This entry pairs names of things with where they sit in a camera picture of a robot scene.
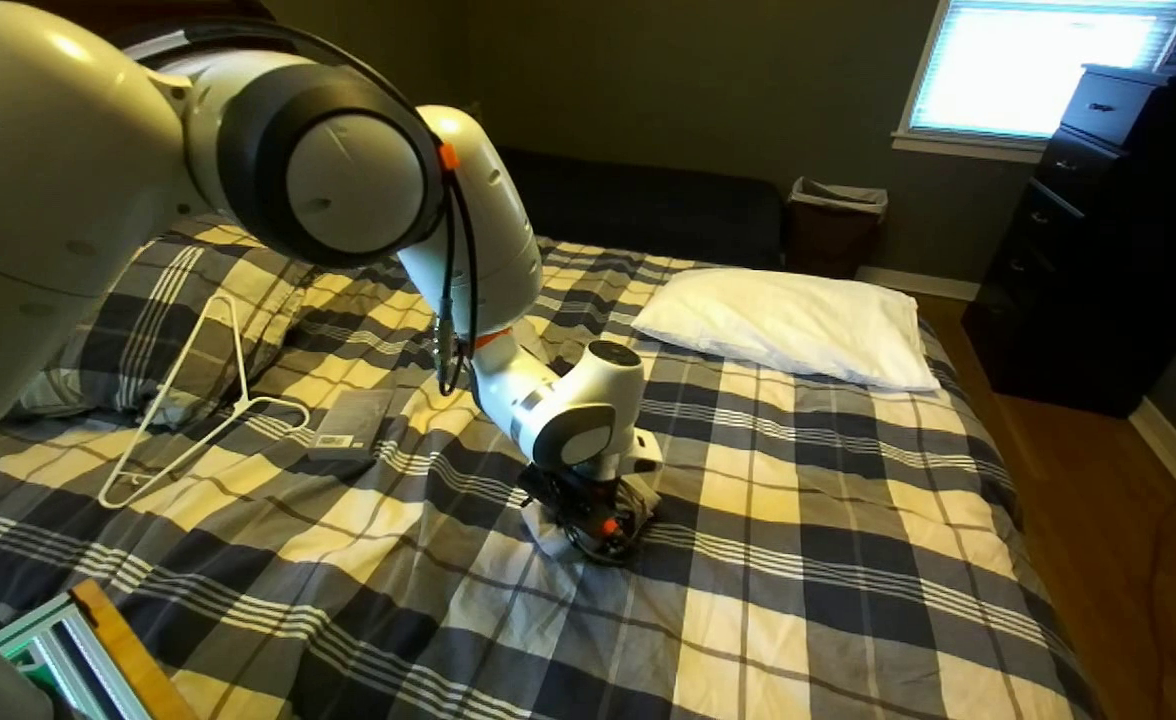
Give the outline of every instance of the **checkered blanket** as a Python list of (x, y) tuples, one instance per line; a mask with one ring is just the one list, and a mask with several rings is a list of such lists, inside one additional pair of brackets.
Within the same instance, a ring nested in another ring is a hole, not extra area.
[(385, 393), (374, 463), (262, 411), (103, 512), (128, 428), (8, 424), (0, 621), (100, 581), (201, 716), (1091, 716), (973, 408), (639, 340), (680, 267), (542, 243), (530, 308), (550, 365), (642, 357), (663, 498), (628, 568), (526, 544), (517, 449), (435, 393), (431, 316), (374, 262), (317, 274), (256, 378), (317, 411)]

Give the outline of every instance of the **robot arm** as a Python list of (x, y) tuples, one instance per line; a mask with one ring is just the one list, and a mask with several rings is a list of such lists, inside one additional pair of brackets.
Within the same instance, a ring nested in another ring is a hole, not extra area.
[(341, 66), (165, 45), (128, 56), (0, 2), (0, 417), (141, 239), (220, 210), (317, 262), (397, 252), (453, 336), (445, 349), (473, 361), (482, 417), (530, 463), (519, 482), (538, 498), (537, 540), (623, 556), (657, 502), (639, 479), (657, 468), (637, 432), (639, 361), (596, 340), (555, 375), (517, 343), (538, 256), (480, 122), (404, 103), (353, 56)]

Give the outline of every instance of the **pillow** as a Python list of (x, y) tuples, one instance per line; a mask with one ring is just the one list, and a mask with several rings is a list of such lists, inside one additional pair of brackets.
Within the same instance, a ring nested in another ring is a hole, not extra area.
[(915, 299), (859, 278), (693, 267), (673, 274), (631, 326), (740, 365), (940, 393), (922, 361)]
[[(141, 243), (100, 308), (28, 378), (13, 417), (141, 417), (214, 291), (237, 295), (249, 375), (258, 375), (278, 357), (306, 274), (306, 262), (232, 222), (165, 232)], [(232, 312), (213, 305), (150, 424), (177, 428), (213, 411), (228, 388), (237, 388)]]

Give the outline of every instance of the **wooden floor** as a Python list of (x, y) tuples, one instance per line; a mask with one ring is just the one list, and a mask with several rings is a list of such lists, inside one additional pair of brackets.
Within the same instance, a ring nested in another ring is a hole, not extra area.
[(1008, 458), (1030, 565), (1099, 713), (1176, 720), (1176, 479), (1129, 419), (995, 397), (961, 326), (963, 305), (919, 312)]

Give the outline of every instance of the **black cable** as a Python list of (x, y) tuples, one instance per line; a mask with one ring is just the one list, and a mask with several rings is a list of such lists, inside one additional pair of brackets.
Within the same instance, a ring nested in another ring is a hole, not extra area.
[(435, 393), (453, 397), (456, 378), (446, 372), (456, 357), (456, 175), (446, 175), (446, 200), (445, 200), (445, 267), (438, 267), (438, 305), (435, 305)]
[(1158, 568), (1158, 556), (1165, 556), (1165, 537), (1169, 537), (1169, 521), (1176, 512), (1176, 498), (1169, 498), (1158, 512), (1157, 512), (1157, 537), (1151, 537), (1151, 556), (1148, 556), (1148, 568), (1142, 568), (1142, 584), (1148, 584), (1148, 640), (1151, 640), (1151, 652), (1157, 652), (1157, 693), (1151, 693), (1151, 716), (1158, 720), (1165, 716), (1165, 633), (1158, 633), (1158, 610), (1157, 610), (1157, 568)]
[(125, 51), (136, 61), (136, 64), (161, 64), (169, 56), (179, 56), (179, 51), (192, 51), (192, 47), (213, 47), (213, 45), (228, 45), (228, 38), (270, 38), (270, 45), (305, 45), (310, 51), (325, 51), (349, 66), (354, 66), (359, 76), (369, 76), (373, 83), (378, 83), (397, 103), (412, 106), (414, 103), (385, 76), (374, 72), (369, 61), (353, 56), (343, 45), (329, 38), (329, 36), (317, 36), (317, 33), (305, 33), (305, 28), (290, 28), (290, 23), (278, 23), (278, 19), (256, 19), (256, 17), (240, 17), (240, 19), (188, 19), (188, 23), (169, 23), (169, 28), (154, 28), (146, 38), (141, 45), (128, 45)]
[[(456, 336), (456, 316), (453, 316), (453, 283), (456, 283), (456, 210), (464, 222), (464, 252), (468, 252), (468, 333)], [(446, 175), (446, 259), (445, 259), (445, 286), (438, 286), (438, 343), (435, 343), (435, 388), (446, 397), (461, 388), (464, 368), (473, 365), (473, 349), (476, 349), (476, 232), (473, 232), (473, 210), (468, 210), (468, 196), (461, 189), (456, 175)]]

